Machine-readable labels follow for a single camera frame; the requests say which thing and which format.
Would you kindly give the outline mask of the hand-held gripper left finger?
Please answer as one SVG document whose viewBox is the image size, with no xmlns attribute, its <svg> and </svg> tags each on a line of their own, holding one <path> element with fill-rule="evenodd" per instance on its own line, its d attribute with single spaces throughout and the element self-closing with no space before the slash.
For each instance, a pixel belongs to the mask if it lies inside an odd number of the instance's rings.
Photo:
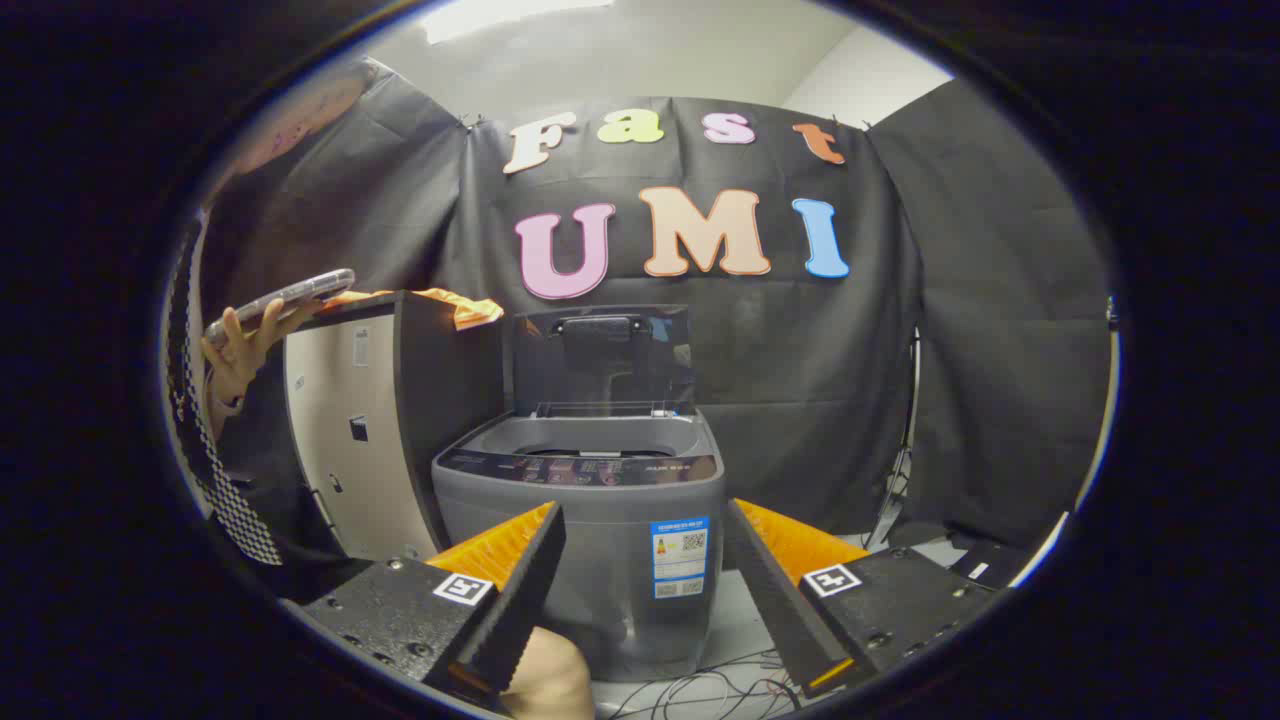
<svg viewBox="0 0 1280 720">
<path fill-rule="evenodd" d="M 298 607 L 374 685 L 443 714 L 563 714 L 568 642 L 541 609 L 566 542 L 543 503 L 433 559 L 379 559 Z"/>
</svg>

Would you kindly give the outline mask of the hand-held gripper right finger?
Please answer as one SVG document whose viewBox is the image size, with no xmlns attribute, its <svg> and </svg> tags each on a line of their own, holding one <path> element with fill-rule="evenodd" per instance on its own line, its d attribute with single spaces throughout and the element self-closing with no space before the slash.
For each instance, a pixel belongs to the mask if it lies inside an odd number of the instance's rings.
<svg viewBox="0 0 1280 720">
<path fill-rule="evenodd" d="M 914 664 L 998 596 L 910 547 L 869 552 L 741 498 L 723 519 L 724 546 L 809 700 Z"/>
</svg>

